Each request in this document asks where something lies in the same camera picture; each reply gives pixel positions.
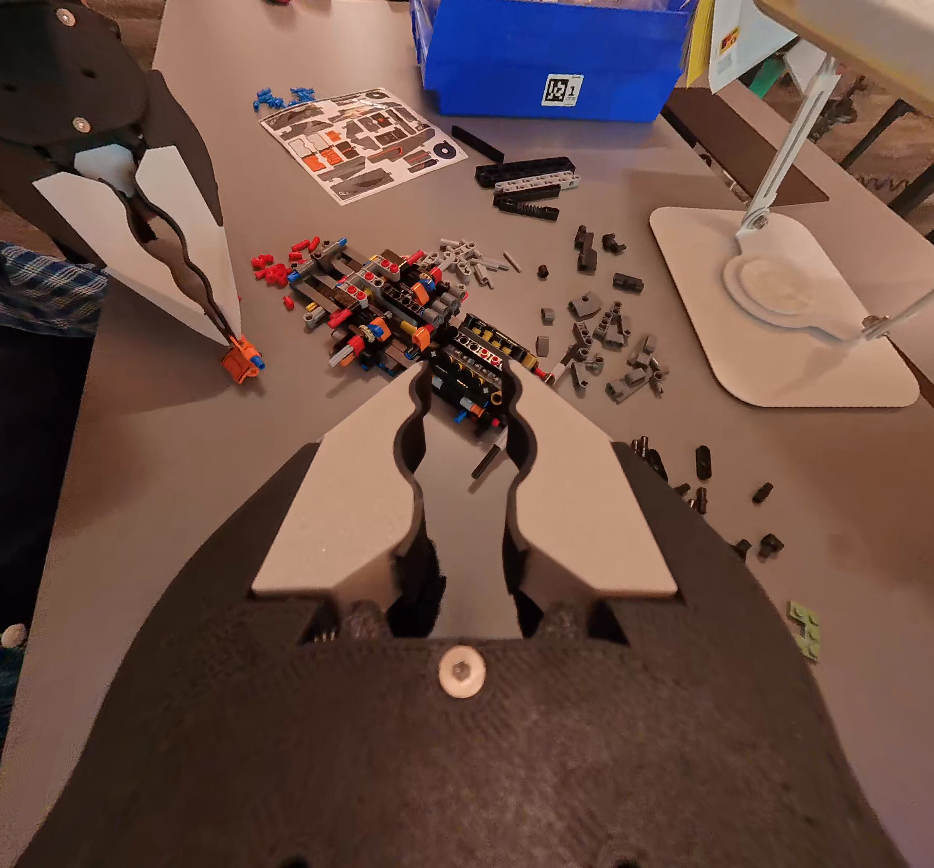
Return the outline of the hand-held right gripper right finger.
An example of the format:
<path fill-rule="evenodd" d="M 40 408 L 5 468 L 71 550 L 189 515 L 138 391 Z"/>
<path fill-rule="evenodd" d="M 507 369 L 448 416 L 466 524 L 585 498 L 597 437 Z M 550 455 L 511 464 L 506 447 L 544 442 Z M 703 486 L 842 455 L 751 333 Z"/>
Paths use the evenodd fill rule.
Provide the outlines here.
<path fill-rule="evenodd" d="M 505 580 L 529 600 L 671 598 L 678 590 L 610 437 L 505 362 Z"/>

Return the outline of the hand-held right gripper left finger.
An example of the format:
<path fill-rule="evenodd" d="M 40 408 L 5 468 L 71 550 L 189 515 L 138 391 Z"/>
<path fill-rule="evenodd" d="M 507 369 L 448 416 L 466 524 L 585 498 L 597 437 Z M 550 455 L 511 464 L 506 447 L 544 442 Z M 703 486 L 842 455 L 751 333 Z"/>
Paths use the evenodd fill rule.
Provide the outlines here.
<path fill-rule="evenodd" d="M 252 594 L 397 600 L 417 588 L 431 395 L 430 368 L 415 364 L 322 437 Z"/>

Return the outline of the orange lego piece with blue pin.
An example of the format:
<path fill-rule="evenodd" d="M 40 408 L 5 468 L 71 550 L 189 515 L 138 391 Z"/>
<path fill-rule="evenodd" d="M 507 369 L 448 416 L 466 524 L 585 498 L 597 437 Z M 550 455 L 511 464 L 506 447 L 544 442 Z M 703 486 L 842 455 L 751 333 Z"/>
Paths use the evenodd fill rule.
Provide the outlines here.
<path fill-rule="evenodd" d="M 228 337 L 230 348 L 222 365 L 237 385 L 257 378 L 265 370 L 263 356 L 246 337 Z"/>

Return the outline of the multicolour lego chassis assembly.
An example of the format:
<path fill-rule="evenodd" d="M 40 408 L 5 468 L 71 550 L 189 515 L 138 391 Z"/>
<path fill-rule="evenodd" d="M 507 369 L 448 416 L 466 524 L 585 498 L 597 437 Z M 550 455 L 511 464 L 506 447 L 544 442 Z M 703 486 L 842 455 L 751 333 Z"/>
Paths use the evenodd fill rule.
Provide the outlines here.
<path fill-rule="evenodd" d="M 304 312 L 305 329 L 330 329 L 333 369 L 356 363 L 395 377 L 426 363 L 434 394 L 455 411 L 456 422 L 470 421 L 479 434 L 504 428 L 504 362 L 542 380 L 540 353 L 466 313 L 470 277 L 464 282 L 438 269 L 437 253 L 384 249 L 358 259 L 346 239 L 321 240 L 317 284 L 323 307 Z"/>

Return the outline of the pile of red lego pins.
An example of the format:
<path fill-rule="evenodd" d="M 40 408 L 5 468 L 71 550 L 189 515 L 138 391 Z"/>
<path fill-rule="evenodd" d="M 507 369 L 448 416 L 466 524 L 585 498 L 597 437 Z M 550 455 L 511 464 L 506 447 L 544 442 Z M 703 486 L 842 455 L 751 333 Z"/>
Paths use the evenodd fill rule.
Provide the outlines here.
<path fill-rule="evenodd" d="M 280 292 L 281 304 L 289 313 L 301 307 L 312 314 L 323 307 L 317 284 L 321 270 L 317 261 L 320 246 L 321 238 L 315 236 L 291 246 L 283 261 L 278 261 L 273 254 L 251 258 L 255 280 Z"/>

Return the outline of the pile of black lego pieces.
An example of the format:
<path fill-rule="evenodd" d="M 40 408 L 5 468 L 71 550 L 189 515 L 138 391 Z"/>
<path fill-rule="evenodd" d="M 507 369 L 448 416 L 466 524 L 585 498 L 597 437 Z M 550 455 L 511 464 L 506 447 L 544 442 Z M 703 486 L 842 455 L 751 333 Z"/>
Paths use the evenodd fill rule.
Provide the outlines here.
<path fill-rule="evenodd" d="M 668 472 L 658 450 L 651 446 L 648 437 L 639 436 L 629 442 L 630 449 L 641 458 L 664 481 L 669 481 Z M 687 506 L 702 517 L 707 516 L 709 507 L 709 482 L 713 477 L 713 459 L 709 447 L 700 445 L 695 450 L 695 473 L 698 484 L 692 486 L 690 482 L 683 482 L 674 486 L 675 493 Z M 756 488 L 750 498 L 754 506 L 762 505 L 772 494 L 774 484 L 766 481 Z M 756 555 L 759 559 L 768 560 L 777 557 L 784 549 L 784 541 L 773 532 L 765 534 L 757 544 Z"/>

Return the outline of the green lego plate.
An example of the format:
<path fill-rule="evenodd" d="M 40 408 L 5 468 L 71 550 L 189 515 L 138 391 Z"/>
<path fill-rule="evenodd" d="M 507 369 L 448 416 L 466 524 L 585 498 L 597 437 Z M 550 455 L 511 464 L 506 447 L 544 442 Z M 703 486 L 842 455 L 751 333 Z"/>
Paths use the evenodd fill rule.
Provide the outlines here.
<path fill-rule="evenodd" d="M 788 601 L 787 616 L 795 627 L 792 637 L 800 653 L 810 663 L 817 664 L 822 649 L 820 617 L 794 600 Z"/>

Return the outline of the long black lego axle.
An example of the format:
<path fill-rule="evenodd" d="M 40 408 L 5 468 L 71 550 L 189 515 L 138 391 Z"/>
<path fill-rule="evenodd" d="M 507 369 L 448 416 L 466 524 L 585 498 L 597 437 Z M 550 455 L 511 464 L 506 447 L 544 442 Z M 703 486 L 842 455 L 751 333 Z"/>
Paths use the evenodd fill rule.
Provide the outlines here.
<path fill-rule="evenodd" d="M 464 127 L 452 125 L 450 129 L 450 135 L 453 139 L 472 149 L 475 153 L 487 159 L 489 162 L 494 164 L 503 164 L 505 161 L 504 152 L 497 149 L 491 143 L 479 138 L 473 134 L 473 132 Z"/>

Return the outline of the grey lego beam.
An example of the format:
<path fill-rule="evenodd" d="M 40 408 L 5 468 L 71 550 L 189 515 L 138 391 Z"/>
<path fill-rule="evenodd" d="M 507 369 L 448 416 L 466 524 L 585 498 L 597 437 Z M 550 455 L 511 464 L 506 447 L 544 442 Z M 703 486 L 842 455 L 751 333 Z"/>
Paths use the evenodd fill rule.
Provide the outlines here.
<path fill-rule="evenodd" d="M 562 190 L 575 189 L 580 176 L 573 171 L 537 174 L 501 181 L 494 185 L 494 199 L 535 200 L 557 197 Z"/>

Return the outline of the black lego beam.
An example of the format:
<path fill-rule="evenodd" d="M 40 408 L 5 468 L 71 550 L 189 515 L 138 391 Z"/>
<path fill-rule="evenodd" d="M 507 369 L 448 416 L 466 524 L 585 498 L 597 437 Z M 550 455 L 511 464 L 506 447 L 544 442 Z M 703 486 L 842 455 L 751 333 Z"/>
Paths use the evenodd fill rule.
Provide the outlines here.
<path fill-rule="evenodd" d="M 474 177 L 484 189 L 494 188 L 499 183 L 545 174 L 573 173 L 575 164 L 565 156 L 544 159 L 525 159 L 480 165 L 475 169 Z"/>

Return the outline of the lego instruction booklet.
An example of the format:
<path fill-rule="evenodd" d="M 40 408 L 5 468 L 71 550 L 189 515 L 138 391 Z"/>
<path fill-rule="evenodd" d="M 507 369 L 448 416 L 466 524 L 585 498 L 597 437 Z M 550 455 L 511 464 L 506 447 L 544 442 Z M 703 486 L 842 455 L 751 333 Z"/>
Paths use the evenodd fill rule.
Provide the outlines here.
<path fill-rule="evenodd" d="M 699 0 L 686 47 L 683 85 L 702 78 L 718 92 L 798 38 L 754 0 Z"/>

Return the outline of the pile of dark grey pieces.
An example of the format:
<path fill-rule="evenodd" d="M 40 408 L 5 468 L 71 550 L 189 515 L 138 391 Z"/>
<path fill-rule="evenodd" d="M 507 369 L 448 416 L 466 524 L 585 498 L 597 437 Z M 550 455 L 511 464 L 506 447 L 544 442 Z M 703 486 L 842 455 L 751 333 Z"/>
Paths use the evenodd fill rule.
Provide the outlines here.
<path fill-rule="evenodd" d="M 572 342 L 553 370 L 542 376 L 547 386 L 555 389 L 569 377 L 575 391 L 584 395 L 604 372 L 608 359 L 603 352 L 629 350 L 623 374 L 604 386 L 610 400 L 619 405 L 643 390 L 656 397 L 665 394 L 670 371 L 659 361 L 658 339 L 652 333 L 634 339 L 620 301 L 604 308 L 594 292 L 586 292 L 570 301 L 568 309 L 573 318 Z"/>

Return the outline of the person's dark pants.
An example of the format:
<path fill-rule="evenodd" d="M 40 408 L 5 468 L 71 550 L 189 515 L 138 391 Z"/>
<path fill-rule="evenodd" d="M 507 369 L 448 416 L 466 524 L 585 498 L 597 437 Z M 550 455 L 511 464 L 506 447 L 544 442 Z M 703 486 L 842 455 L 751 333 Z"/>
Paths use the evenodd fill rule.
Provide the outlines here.
<path fill-rule="evenodd" d="M 1 329 L 1 628 L 35 611 L 93 341 Z"/>

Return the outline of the pile of light grey connectors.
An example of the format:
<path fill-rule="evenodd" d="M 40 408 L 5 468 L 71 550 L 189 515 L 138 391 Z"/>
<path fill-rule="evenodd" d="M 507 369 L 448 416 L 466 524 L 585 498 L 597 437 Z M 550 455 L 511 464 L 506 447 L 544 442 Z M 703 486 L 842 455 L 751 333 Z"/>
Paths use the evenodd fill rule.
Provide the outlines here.
<path fill-rule="evenodd" d="M 441 271 L 450 271 L 464 282 L 468 277 L 475 278 L 482 288 L 493 290 L 492 274 L 513 271 L 522 272 L 520 264 L 509 254 L 502 257 L 490 257 L 483 254 L 472 241 L 442 238 L 436 256 L 436 266 Z"/>

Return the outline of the blue plastic bin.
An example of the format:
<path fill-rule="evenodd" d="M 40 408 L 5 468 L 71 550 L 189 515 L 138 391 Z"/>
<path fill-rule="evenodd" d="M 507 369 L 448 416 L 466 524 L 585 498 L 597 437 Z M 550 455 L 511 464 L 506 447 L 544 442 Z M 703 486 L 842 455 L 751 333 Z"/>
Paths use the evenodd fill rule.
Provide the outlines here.
<path fill-rule="evenodd" d="M 531 0 L 409 9 L 422 85 L 449 116 L 648 124 L 683 71 L 698 0 L 663 11 Z"/>

